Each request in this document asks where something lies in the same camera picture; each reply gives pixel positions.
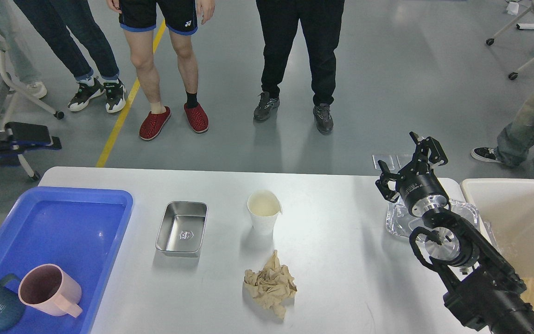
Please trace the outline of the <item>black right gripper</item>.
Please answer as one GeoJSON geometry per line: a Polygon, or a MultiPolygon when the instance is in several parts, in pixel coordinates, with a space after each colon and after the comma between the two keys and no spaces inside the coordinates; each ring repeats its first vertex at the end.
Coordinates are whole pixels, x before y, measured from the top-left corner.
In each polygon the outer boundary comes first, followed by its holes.
{"type": "Polygon", "coordinates": [[[381,174],[375,182],[383,198],[390,203],[403,199],[409,213],[422,217],[424,213],[435,208],[445,208],[449,196],[434,175],[433,169],[448,163],[448,158],[441,144],[431,136],[426,138],[409,132],[416,149],[409,164],[399,173],[392,173],[385,161],[378,160],[381,174]],[[397,181],[397,191],[388,186],[388,182],[397,181]]]}

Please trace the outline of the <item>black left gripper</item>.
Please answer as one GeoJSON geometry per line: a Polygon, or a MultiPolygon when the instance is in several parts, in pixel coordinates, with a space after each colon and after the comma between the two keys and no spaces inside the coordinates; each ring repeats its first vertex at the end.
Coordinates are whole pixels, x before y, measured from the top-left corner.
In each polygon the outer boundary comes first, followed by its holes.
{"type": "Polygon", "coordinates": [[[32,123],[7,122],[0,130],[0,167],[17,167],[19,155],[39,149],[61,150],[61,140],[48,127],[32,123]]]}

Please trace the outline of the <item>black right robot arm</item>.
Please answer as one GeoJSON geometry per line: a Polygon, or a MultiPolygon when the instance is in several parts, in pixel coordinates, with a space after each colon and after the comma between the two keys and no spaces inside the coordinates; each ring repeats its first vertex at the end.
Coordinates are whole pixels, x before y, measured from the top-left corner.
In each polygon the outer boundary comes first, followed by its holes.
{"type": "Polygon", "coordinates": [[[451,209],[449,196],[434,174],[447,164],[433,137],[409,135],[416,148],[411,161],[392,173],[385,161],[375,182],[383,198],[398,199],[422,219],[409,243],[420,263],[436,272],[447,292],[445,307],[467,328],[493,334],[534,334],[534,310],[521,294],[526,284],[515,269],[466,218],[451,209]]]}

